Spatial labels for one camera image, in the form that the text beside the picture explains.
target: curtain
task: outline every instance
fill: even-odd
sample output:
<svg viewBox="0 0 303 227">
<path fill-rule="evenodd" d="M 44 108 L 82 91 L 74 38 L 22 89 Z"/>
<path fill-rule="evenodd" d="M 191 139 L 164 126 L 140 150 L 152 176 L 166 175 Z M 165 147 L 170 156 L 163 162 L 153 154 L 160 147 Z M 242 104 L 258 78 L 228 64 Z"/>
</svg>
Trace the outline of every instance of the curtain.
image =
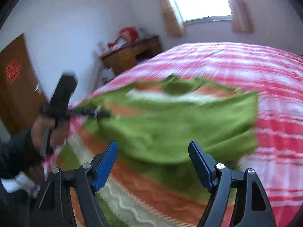
<svg viewBox="0 0 303 227">
<path fill-rule="evenodd" d="M 233 32 L 253 33 L 254 26 L 244 0 L 228 0 L 232 12 Z"/>
<path fill-rule="evenodd" d="M 178 9 L 169 0 L 157 0 L 161 9 L 162 20 L 168 37 L 185 35 L 182 18 Z"/>
</svg>

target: pink plaid bedspread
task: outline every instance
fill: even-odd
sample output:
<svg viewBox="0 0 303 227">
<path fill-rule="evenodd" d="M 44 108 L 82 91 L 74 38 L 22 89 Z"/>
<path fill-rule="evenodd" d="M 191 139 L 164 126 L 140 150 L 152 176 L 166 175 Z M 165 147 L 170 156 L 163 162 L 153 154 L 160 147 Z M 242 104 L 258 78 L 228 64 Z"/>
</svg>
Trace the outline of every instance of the pink plaid bedspread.
<svg viewBox="0 0 303 227">
<path fill-rule="evenodd" d="M 88 98 L 138 79 L 171 74 L 202 75 L 259 92 L 258 148 L 243 159 L 243 166 L 256 170 L 277 225 L 286 226 L 303 203 L 303 57 L 241 43 L 184 44 L 124 72 Z"/>
</svg>

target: red paper decoration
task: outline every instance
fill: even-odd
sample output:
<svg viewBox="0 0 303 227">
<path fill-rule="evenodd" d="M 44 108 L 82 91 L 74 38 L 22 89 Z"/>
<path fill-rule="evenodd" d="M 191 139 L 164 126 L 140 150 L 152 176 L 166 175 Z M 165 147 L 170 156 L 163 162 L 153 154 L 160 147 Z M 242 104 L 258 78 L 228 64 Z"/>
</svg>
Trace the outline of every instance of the red paper decoration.
<svg viewBox="0 0 303 227">
<path fill-rule="evenodd" d="M 16 60 L 12 60 L 5 68 L 6 82 L 13 84 L 21 73 L 21 65 Z"/>
</svg>

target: blue gripper pad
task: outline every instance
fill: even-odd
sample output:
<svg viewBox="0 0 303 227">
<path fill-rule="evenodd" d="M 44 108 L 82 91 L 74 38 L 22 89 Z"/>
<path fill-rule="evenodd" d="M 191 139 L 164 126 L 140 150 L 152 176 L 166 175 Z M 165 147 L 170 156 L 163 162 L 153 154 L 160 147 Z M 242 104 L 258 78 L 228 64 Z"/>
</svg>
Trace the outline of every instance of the blue gripper pad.
<svg viewBox="0 0 303 227">
<path fill-rule="evenodd" d="M 107 150 L 105 150 L 102 155 L 103 159 L 95 171 L 96 180 L 93 187 L 96 192 L 105 186 L 107 178 L 109 177 L 118 155 L 118 143 L 115 141 L 111 142 L 111 144 L 107 147 Z"/>
<path fill-rule="evenodd" d="M 210 154 L 206 154 L 196 141 L 189 143 L 188 155 L 199 176 L 202 186 L 209 192 L 212 192 L 214 187 L 218 184 L 215 160 Z"/>
</svg>

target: screw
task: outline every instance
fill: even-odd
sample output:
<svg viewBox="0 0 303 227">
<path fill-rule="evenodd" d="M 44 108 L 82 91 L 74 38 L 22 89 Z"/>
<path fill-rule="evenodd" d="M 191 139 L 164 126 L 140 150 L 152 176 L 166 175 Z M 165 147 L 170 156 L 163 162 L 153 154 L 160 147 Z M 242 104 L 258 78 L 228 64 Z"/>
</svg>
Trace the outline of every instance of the screw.
<svg viewBox="0 0 303 227">
<path fill-rule="evenodd" d="M 222 163 L 218 163 L 218 164 L 216 164 L 216 167 L 218 168 L 218 169 L 224 169 L 225 168 L 225 165 L 224 164 L 222 164 Z"/>
<path fill-rule="evenodd" d="M 248 172 L 249 174 L 255 174 L 255 171 L 254 171 L 254 169 L 252 169 L 252 168 L 248 168 L 248 169 L 247 169 L 247 172 Z"/>
<path fill-rule="evenodd" d="M 60 169 L 59 169 L 58 167 L 56 167 L 56 168 L 54 168 L 54 169 L 52 170 L 52 172 L 53 172 L 54 174 L 57 174 L 59 171 L 60 171 Z"/>
<path fill-rule="evenodd" d="M 84 163 L 84 164 L 82 165 L 82 167 L 83 167 L 84 169 L 88 169 L 88 168 L 90 168 L 90 166 L 91 166 L 91 164 L 88 163 L 88 162 L 86 162 L 86 163 Z"/>
</svg>

